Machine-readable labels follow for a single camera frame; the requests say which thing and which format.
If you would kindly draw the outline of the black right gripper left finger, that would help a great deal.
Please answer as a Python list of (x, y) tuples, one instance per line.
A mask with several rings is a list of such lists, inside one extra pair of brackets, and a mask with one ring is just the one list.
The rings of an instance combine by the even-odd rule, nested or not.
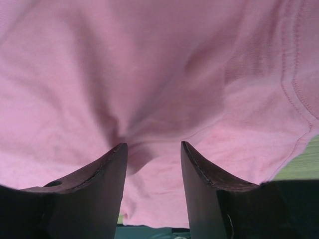
[(43, 187), (0, 188), (3, 239), (112, 239), (127, 170), (120, 143), (99, 159)]

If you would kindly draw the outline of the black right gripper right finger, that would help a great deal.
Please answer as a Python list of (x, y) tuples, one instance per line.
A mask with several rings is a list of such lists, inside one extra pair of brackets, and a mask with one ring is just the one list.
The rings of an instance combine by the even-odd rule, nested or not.
[(193, 239), (316, 239), (318, 180), (250, 183), (181, 143), (181, 167)]

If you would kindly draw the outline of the red t shirt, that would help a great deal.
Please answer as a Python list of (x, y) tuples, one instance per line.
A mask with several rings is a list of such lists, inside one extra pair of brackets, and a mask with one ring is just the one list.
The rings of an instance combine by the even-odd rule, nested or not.
[(180, 143), (252, 183), (319, 133), (316, 0), (3, 0), (0, 182), (128, 145), (126, 225), (188, 227)]

